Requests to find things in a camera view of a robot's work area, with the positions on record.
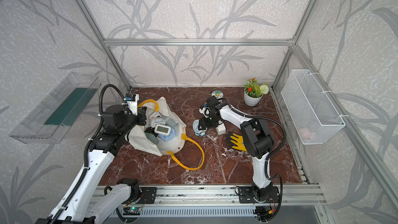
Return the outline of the white rectangular alarm clock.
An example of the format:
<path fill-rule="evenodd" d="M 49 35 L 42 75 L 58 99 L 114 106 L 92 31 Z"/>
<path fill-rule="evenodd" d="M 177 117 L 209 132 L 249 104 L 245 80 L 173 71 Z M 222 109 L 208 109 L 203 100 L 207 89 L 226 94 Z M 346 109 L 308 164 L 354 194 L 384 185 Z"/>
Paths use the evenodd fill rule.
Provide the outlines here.
<path fill-rule="evenodd" d="M 216 127 L 216 131 L 217 131 L 217 134 L 218 134 L 218 135 L 224 135 L 224 134 L 226 133 L 225 124 L 222 123 L 222 124 L 218 125 L 218 126 Z"/>

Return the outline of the light blue square clock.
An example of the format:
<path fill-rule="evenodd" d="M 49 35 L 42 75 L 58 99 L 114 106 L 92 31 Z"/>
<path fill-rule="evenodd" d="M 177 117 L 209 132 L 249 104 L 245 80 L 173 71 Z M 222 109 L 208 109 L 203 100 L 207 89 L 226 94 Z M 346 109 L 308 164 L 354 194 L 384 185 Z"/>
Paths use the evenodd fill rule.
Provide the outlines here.
<path fill-rule="evenodd" d="M 155 133 L 164 142 L 170 142 L 177 136 L 177 132 L 168 124 L 156 124 Z"/>

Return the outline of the white potted artificial plant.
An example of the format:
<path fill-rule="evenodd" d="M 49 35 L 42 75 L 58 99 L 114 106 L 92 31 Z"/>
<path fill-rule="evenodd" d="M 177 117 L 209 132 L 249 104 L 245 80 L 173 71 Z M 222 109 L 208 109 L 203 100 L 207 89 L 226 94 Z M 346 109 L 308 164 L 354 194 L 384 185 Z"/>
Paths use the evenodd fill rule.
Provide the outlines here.
<path fill-rule="evenodd" d="M 268 93 L 268 85 L 259 84 L 255 78 L 248 79 L 244 84 L 244 101 L 248 106 L 256 106 L 262 97 Z"/>

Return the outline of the blue round alarm clock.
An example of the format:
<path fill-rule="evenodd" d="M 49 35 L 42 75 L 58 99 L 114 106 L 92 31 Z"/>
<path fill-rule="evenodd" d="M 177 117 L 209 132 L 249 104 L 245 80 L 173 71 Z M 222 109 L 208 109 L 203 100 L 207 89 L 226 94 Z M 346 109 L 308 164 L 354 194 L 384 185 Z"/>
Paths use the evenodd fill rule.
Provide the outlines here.
<path fill-rule="evenodd" d="M 197 119 L 192 124 L 196 136 L 205 136 L 207 128 L 201 119 Z"/>

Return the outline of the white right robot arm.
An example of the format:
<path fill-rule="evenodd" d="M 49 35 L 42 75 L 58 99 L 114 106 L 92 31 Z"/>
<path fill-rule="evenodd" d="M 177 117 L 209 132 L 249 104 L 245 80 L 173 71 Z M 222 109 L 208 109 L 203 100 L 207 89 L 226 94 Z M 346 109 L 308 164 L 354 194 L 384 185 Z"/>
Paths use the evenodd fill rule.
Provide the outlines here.
<path fill-rule="evenodd" d="M 204 117 L 199 120 L 199 131 L 205 131 L 208 128 L 224 128 L 226 121 L 240 129 L 242 144 L 252 156 L 254 199 L 258 202 L 265 202 L 274 189 L 272 181 L 280 176 L 280 174 L 271 176 L 270 165 L 271 157 L 285 145 L 287 140 L 283 125 L 274 119 L 246 114 L 233 107 L 228 99 L 217 99 L 215 96 L 206 100 L 206 103 L 200 108 L 200 113 Z M 278 125 L 283 132 L 282 142 L 276 148 L 273 148 L 275 138 L 268 122 Z"/>

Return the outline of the white digital LCD clock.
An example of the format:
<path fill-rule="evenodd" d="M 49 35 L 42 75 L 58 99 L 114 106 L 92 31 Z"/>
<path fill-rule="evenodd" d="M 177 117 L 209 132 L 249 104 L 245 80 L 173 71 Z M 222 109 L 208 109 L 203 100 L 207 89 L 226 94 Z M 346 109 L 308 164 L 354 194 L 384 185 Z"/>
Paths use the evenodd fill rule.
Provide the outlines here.
<path fill-rule="evenodd" d="M 169 136 L 171 133 L 172 127 L 168 125 L 163 125 L 163 124 L 158 124 L 154 128 L 155 133 L 163 135 L 163 136 Z"/>

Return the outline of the black round clock back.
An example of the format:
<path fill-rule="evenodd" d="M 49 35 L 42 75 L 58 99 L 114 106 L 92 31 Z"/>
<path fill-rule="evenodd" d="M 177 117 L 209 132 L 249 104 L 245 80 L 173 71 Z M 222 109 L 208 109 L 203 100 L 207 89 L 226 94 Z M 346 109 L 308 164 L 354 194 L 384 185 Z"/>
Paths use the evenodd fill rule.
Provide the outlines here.
<path fill-rule="evenodd" d="M 150 124 L 152 128 L 155 128 L 158 124 L 166 124 L 166 121 L 162 117 L 154 117 L 150 119 Z"/>

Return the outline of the clear plastic wall tray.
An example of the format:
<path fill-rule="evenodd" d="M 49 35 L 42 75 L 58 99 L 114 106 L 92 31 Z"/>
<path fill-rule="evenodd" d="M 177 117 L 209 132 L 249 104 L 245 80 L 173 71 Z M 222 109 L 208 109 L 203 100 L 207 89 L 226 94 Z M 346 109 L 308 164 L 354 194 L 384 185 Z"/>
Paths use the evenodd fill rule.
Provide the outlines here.
<path fill-rule="evenodd" d="M 100 86 L 98 76 L 69 73 L 9 136 L 24 144 L 59 144 Z"/>

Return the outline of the grey square alarm clock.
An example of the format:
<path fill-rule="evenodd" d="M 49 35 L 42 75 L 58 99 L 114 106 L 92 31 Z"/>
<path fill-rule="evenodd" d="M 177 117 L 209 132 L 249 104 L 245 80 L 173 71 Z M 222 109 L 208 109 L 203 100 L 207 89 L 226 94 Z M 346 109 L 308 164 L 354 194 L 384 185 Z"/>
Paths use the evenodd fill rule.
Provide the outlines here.
<path fill-rule="evenodd" d="M 157 133 L 155 133 L 154 131 L 150 131 L 150 132 L 145 131 L 145 136 L 153 144 L 155 144 L 155 145 L 159 144 L 159 140 L 158 140 L 159 135 Z"/>

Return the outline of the green circuit board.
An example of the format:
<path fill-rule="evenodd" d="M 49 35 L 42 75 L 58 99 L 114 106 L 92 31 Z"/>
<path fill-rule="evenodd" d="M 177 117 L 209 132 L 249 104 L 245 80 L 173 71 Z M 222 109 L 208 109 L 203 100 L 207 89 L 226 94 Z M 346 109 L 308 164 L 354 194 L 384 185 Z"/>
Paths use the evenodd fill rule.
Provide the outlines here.
<path fill-rule="evenodd" d="M 141 214 L 142 210 L 143 210 L 143 207 L 125 206 L 123 208 L 123 215 L 124 216 L 139 216 Z"/>

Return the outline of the aluminium cage frame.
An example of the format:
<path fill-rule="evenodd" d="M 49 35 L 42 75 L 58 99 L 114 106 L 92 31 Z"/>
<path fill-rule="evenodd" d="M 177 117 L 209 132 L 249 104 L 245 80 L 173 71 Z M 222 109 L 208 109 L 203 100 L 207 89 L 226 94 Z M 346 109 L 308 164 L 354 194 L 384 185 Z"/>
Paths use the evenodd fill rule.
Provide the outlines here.
<path fill-rule="evenodd" d="M 307 70 L 311 71 L 315 76 L 316 82 L 320 87 L 327 90 L 327 94 L 332 104 L 336 107 L 337 112 L 347 115 L 347 111 L 333 94 L 330 87 L 326 84 L 325 80 L 318 73 L 318 70 L 309 60 L 308 56 L 304 53 L 299 46 L 298 41 L 303 34 L 305 26 L 308 24 L 312 13 L 315 10 L 316 4 L 319 0 L 310 0 L 304 15 L 299 23 L 298 29 L 293 37 L 288 39 L 109 39 L 106 40 L 100 33 L 100 28 L 94 21 L 94 17 L 89 10 L 85 0 L 74 0 L 80 9 L 82 15 L 86 19 L 90 29 L 93 31 L 94 36 L 99 44 L 99 48 L 103 51 L 107 59 L 111 62 L 112 66 L 117 71 L 118 76 L 122 79 L 126 88 L 130 89 L 132 86 L 129 83 L 125 73 L 121 70 L 120 65 L 117 63 L 115 57 L 109 49 L 107 43 L 112 46 L 287 46 L 288 53 L 286 54 L 282 66 L 279 69 L 276 82 L 282 76 L 282 72 L 287 67 L 291 55 L 296 55 L 301 65 Z M 364 135 L 360 132 L 358 126 L 354 123 L 350 116 L 347 116 L 345 132 L 356 148 L 358 155 L 365 162 L 369 170 L 373 173 L 374 178 L 379 183 L 381 189 L 389 197 L 389 200 L 394 206 L 398 205 L 398 182 L 387 169 L 376 151 L 371 147 L 370 143 L 365 139 Z"/>

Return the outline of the white canvas bag yellow handles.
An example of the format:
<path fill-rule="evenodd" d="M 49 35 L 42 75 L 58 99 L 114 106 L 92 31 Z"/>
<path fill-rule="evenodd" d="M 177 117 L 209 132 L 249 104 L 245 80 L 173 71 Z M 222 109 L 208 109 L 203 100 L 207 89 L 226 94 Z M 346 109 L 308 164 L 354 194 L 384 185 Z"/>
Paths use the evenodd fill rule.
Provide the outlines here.
<path fill-rule="evenodd" d="M 190 171 L 201 169 L 205 161 L 203 148 L 186 134 L 186 124 L 170 109 L 166 98 L 148 99 L 140 104 L 139 95 L 125 97 L 128 110 L 137 117 L 139 110 L 144 110 L 144 122 L 136 125 L 126 135 L 127 142 L 135 149 L 157 156 L 169 155 L 182 168 Z M 175 154 L 182 151 L 185 142 L 195 144 L 202 153 L 198 167 L 190 168 L 181 163 Z"/>

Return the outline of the yellow black work glove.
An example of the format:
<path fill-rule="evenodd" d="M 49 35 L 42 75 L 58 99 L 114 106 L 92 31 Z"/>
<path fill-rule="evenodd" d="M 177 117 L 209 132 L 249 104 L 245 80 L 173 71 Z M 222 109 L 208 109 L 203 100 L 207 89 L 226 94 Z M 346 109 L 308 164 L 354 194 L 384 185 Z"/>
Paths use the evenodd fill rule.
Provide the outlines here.
<path fill-rule="evenodd" d="M 229 149 L 247 152 L 247 149 L 244 145 L 243 137 L 241 135 L 233 132 L 228 132 L 226 134 L 226 142 Z"/>

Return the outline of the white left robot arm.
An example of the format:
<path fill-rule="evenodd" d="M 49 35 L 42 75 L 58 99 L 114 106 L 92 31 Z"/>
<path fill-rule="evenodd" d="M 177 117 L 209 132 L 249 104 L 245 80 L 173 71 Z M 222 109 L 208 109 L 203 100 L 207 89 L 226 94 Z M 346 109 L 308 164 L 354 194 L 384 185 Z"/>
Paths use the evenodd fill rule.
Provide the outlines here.
<path fill-rule="evenodd" d="M 146 124 L 146 108 L 139 107 L 139 96 L 127 93 L 123 102 L 103 108 L 103 97 L 108 88 L 120 90 L 107 84 L 101 90 L 98 101 L 100 123 L 84 149 L 84 164 L 57 207 L 38 224 L 102 224 L 121 204 L 137 201 L 142 191 L 137 179 L 123 178 L 117 185 L 90 207 L 90 200 L 121 147 L 127 142 L 130 131 Z"/>

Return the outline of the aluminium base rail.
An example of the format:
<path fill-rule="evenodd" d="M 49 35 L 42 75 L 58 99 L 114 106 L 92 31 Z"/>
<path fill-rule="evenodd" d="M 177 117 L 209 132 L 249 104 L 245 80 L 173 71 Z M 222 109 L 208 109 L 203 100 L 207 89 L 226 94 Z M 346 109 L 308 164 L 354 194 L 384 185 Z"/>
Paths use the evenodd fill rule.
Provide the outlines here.
<path fill-rule="evenodd" d="M 125 206 L 143 207 L 139 216 L 149 217 L 253 217 L 256 212 L 276 210 L 283 206 L 326 205 L 319 185 L 286 184 L 274 185 L 265 202 L 254 199 L 251 185 L 157 185 L 143 186 L 142 196 Z"/>

